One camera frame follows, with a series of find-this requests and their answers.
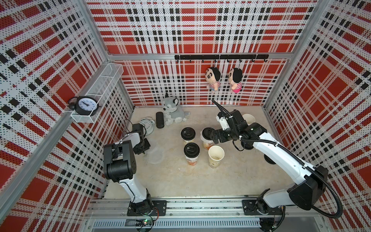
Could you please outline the paper milk tea cup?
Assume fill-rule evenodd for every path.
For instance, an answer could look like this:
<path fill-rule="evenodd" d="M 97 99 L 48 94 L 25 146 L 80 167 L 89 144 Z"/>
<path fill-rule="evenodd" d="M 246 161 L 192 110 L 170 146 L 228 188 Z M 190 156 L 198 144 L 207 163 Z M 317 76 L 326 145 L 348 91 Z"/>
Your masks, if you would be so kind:
<path fill-rule="evenodd" d="M 183 142 L 184 142 L 185 145 L 187 145 L 189 143 L 194 143 L 194 139 L 190 139 L 190 140 L 183 139 Z"/>

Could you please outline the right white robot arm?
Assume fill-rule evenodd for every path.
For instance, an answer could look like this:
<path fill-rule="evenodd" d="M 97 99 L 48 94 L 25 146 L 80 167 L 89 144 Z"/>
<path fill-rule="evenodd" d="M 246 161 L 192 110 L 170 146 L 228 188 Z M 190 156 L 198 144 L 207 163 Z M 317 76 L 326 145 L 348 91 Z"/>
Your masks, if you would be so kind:
<path fill-rule="evenodd" d="M 216 120 L 221 128 L 211 133 L 215 144 L 228 141 L 240 141 L 244 150 L 253 148 L 264 154 L 267 162 L 278 165 L 293 184 L 289 187 L 272 190 L 266 189 L 256 201 L 256 209 L 261 214 L 278 206 L 297 206 L 303 210 L 315 210 L 328 218 L 340 218 L 343 215 L 343 204 L 336 190 L 327 182 L 328 170 L 323 166 L 313 166 L 296 156 L 277 141 L 262 125 L 248 124 L 238 110 L 229 112 L 223 106 L 218 107 Z M 337 211 L 327 213 L 315 206 L 319 198 L 328 191 L 334 198 Z"/>

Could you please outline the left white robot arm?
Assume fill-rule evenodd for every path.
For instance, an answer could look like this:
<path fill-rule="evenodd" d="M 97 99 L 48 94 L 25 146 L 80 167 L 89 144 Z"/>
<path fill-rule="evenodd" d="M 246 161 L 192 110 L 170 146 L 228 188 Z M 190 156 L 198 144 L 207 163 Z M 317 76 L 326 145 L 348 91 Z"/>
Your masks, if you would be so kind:
<path fill-rule="evenodd" d="M 149 215 L 154 208 L 149 191 L 136 177 L 135 155 L 148 148 L 143 125 L 133 124 L 132 131 L 118 142 L 103 148 L 103 172 L 105 178 L 118 183 L 130 197 L 129 207 L 135 214 Z"/>

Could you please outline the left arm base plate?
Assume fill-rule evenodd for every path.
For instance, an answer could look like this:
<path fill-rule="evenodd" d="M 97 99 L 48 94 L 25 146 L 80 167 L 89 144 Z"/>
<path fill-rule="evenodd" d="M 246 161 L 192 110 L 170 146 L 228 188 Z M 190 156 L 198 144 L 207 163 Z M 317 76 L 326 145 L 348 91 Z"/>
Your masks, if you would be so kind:
<path fill-rule="evenodd" d="M 140 203 L 129 203 L 129 208 L 127 211 L 127 216 L 165 216 L 167 210 L 167 201 L 166 200 L 154 200 L 148 201 L 145 200 Z"/>

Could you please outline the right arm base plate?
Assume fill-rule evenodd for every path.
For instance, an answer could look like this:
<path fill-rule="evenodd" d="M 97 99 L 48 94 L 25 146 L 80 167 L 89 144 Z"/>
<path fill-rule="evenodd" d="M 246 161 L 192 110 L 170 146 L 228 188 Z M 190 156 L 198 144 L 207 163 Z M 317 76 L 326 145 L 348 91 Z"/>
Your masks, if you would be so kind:
<path fill-rule="evenodd" d="M 283 213 L 280 206 L 271 208 L 262 200 L 257 199 L 242 200 L 242 207 L 246 216 L 278 216 Z"/>

